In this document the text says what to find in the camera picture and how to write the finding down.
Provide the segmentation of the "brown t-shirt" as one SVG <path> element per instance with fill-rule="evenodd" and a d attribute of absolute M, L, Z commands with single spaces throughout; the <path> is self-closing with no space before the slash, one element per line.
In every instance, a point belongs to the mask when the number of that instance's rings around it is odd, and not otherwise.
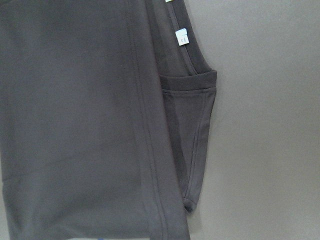
<path fill-rule="evenodd" d="M 12 240 L 188 240 L 217 72 L 182 0 L 0 3 Z"/>

